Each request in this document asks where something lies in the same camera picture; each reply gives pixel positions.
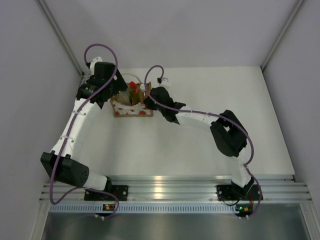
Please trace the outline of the red dotted canvas bag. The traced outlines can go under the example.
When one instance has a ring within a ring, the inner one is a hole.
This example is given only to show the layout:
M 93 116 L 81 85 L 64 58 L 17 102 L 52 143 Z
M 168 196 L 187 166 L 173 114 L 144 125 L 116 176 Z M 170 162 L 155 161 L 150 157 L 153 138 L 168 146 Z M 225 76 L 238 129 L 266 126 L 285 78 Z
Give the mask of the red dotted canvas bag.
M 122 75 L 134 77 L 136 79 L 136 81 L 131 81 L 131 82 L 135 82 L 137 84 L 138 92 L 139 92 L 139 85 L 144 84 L 142 82 L 142 80 L 137 75 L 135 75 L 133 73 L 123 73 Z M 125 91 L 128 93 L 129 93 L 129 83 L 130 82 L 127 83 L 127 90 Z M 117 96 L 118 96 L 118 94 L 116 94 L 115 96 L 113 96 L 110 99 L 110 104 L 111 104 L 111 107 L 113 110 L 113 116 L 115 118 L 120 118 L 120 117 L 152 117 L 154 115 L 153 110 L 148 109 L 144 103 L 140 102 L 140 100 L 139 100 L 138 104 L 132 105 L 131 98 L 130 98 L 131 105 L 123 105 L 123 104 L 117 102 Z

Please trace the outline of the clear bottle grey cap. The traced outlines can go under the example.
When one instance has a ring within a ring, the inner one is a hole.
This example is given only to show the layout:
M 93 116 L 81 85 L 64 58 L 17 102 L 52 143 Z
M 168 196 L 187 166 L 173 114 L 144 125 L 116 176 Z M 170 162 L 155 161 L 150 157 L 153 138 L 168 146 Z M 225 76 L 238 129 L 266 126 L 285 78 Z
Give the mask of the clear bottle grey cap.
M 130 106 L 130 94 L 127 91 L 120 91 L 116 101 L 122 105 Z

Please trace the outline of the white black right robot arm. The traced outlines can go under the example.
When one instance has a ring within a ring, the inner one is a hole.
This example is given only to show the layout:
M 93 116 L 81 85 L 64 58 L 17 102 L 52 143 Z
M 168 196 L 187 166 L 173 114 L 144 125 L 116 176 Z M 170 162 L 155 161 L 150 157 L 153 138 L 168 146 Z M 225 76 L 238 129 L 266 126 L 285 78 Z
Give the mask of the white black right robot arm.
M 148 109 L 159 111 L 170 123 L 192 126 L 211 133 L 220 153 L 231 158 L 231 193 L 239 200 L 251 193 L 254 178 L 248 173 L 246 158 L 253 158 L 253 150 L 247 147 L 252 141 L 232 111 L 213 114 L 193 110 L 184 103 L 174 101 L 162 86 L 152 88 L 143 103 Z

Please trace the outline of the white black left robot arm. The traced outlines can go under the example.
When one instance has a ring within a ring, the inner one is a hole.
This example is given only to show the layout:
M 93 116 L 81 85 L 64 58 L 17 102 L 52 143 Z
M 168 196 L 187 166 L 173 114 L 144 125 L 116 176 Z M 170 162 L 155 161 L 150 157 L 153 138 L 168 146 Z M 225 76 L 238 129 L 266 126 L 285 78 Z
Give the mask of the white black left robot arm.
M 85 139 L 98 112 L 113 96 L 127 90 L 119 70 L 101 57 L 89 64 L 91 75 L 77 91 L 70 118 L 50 152 L 43 152 L 40 161 L 51 179 L 77 188 L 95 189 L 102 200 L 113 194 L 109 177 L 95 173 L 80 162 Z

